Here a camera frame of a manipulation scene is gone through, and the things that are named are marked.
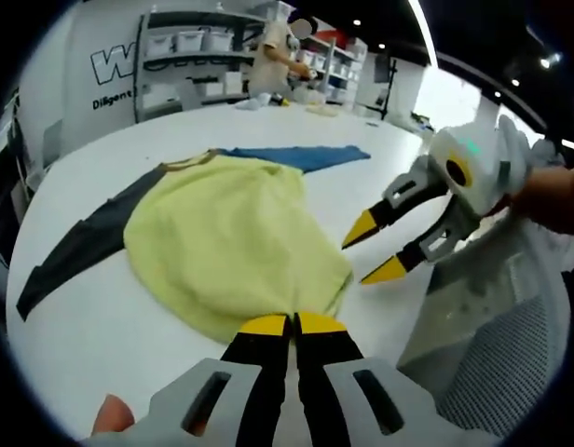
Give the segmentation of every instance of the black lettering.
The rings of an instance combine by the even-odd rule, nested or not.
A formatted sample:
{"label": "black lettering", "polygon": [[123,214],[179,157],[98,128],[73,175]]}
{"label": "black lettering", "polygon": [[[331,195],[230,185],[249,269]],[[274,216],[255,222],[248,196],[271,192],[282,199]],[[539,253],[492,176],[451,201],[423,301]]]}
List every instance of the black lettering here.
{"label": "black lettering", "polygon": [[131,96],[132,96],[131,90],[124,91],[122,93],[117,93],[117,95],[115,96],[103,96],[102,98],[94,100],[92,102],[92,110],[97,110],[106,106],[112,107],[113,104],[115,104],[117,101],[125,100],[128,97],[131,98]]}

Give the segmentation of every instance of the shelf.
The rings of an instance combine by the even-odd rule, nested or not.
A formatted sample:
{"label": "shelf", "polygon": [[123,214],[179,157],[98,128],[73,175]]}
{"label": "shelf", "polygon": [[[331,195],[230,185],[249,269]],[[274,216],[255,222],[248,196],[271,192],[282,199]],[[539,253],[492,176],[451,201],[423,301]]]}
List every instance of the shelf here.
{"label": "shelf", "polygon": [[148,119],[153,119],[159,116],[176,114],[182,112],[184,109],[182,108],[182,104],[179,100],[175,100],[154,104],[150,107],[145,107],[143,110]]}
{"label": "shelf", "polygon": [[[323,46],[323,47],[326,47],[326,48],[330,48],[330,47],[331,47],[331,44],[330,44],[330,43],[324,42],[323,40],[319,39],[318,37],[311,36],[311,37],[308,38],[308,40],[311,40],[312,42],[315,42],[315,43],[317,43],[317,44],[319,44],[319,45],[321,45],[321,46]],[[344,57],[344,58],[346,58],[346,59],[349,59],[349,60],[351,60],[351,61],[356,61],[356,60],[357,60],[357,59],[355,58],[355,56],[353,56],[353,53],[350,53],[350,52],[348,52],[348,51],[346,51],[346,50],[344,50],[344,49],[341,49],[341,48],[339,48],[339,47],[337,47],[337,46],[335,46],[335,54],[337,54],[337,55],[339,55],[339,56],[342,56],[342,57]]]}
{"label": "shelf", "polygon": [[[314,70],[316,73],[319,73],[321,75],[326,75],[326,70],[318,70],[316,68],[313,68],[312,70]],[[340,74],[335,74],[335,73],[330,73],[329,76],[335,77],[337,79],[341,79],[343,81],[350,81],[351,80],[348,77],[344,77],[344,76],[341,76]]]}
{"label": "shelf", "polygon": [[146,56],[144,67],[182,61],[244,61],[253,62],[253,53],[243,51],[189,51],[162,56]]}
{"label": "shelf", "polygon": [[227,11],[161,11],[151,12],[149,29],[169,28],[173,26],[232,26],[257,25],[264,27],[266,21],[261,17],[238,14]]}
{"label": "shelf", "polygon": [[202,98],[202,105],[219,104],[223,102],[242,101],[248,99],[247,93],[238,93],[237,95],[217,95]]}

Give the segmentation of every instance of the white table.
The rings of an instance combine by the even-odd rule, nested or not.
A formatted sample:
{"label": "white table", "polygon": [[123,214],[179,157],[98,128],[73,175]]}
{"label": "white table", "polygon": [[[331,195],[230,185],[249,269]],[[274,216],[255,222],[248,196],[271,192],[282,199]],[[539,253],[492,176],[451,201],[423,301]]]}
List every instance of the white table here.
{"label": "white table", "polygon": [[[21,320],[16,303],[31,270],[63,235],[161,161],[208,148],[357,144],[372,159],[305,176],[310,212],[340,245],[361,211],[409,169],[421,140],[387,123],[304,108],[257,112],[218,106],[166,116],[108,135],[58,162],[41,184],[20,229],[7,284],[7,330],[28,383],[62,427],[86,437],[105,394],[124,399],[137,418],[156,391],[225,347],[160,306],[130,272],[122,251],[74,277]],[[356,279],[426,230],[442,200],[412,211],[389,231],[346,251]],[[351,286],[339,314],[366,356],[396,364],[423,303],[430,270],[375,286]]]}

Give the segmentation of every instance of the white storage bin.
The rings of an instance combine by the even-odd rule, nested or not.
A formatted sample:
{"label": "white storage bin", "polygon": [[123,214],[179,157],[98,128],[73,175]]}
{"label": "white storage bin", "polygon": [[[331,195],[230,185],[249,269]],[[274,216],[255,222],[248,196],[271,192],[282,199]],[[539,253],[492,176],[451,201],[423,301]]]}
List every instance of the white storage bin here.
{"label": "white storage bin", "polygon": [[368,46],[358,37],[350,39],[346,50],[353,54],[353,57],[360,61],[365,59],[368,52]]}
{"label": "white storage bin", "polygon": [[340,70],[339,74],[342,77],[348,79],[349,78],[349,67],[347,65],[341,65],[340,68],[341,68],[341,70]]}
{"label": "white storage bin", "polygon": [[332,99],[335,97],[336,87],[330,84],[326,86],[326,98]]}
{"label": "white storage bin", "polygon": [[151,84],[143,95],[144,109],[150,109],[167,102],[177,101],[179,101],[177,90],[169,84]]}
{"label": "white storage bin", "polygon": [[189,53],[202,49],[204,31],[181,31],[177,34],[177,52]]}
{"label": "white storage bin", "polygon": [[222,82],[207,82],[206,84],[198,84],[197,87],[198,92],[204,97],[223,95]]}
{"label": "white storage bin", "polygon": [[308,67],[314,65],[314,53],[307,49],[300,49],[297,53],[297,60],[303,62]]}
{"label": "white storage bin", "polygon": [[233,33],[224,31],[207,31],[202,42],[202,51],[231,51]]}
{"label": "white storage bin", "polygon": [[225,95],[239,95],[243,91],[241,72],[227,72],[223,79]]}
{"label": "white storage bin", "polygon": [[322,56],[322,54],[316,54],[314,56],[314,69],[316,70],[324,70],[324,63],[326,62],[326,58]]}
{"label": "white storage bin", "polygon": [[153,35],[148,39],[146,55],[155,58],[165,56],[173,52],[173,35]]}
{"label": "white storage bin", "polygon": [[345,102],[347,100],[347,90],[345,88],[337,88],[335,90],[335,99],[339,102]]}

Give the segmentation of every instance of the yellow cloth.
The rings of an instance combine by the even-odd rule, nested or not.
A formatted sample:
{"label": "yellow cloth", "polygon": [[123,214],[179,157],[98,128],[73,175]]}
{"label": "yellow cloth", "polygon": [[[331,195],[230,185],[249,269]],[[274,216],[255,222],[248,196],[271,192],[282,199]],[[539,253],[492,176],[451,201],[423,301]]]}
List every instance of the yellow cloth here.
{"label": "yellow cloth", "polygon": [[205,161],[167,173],[131,215],[124,240],[145,287],[220,342],[265,314],[334,315],[351,266],[307,212],[301,171]]}

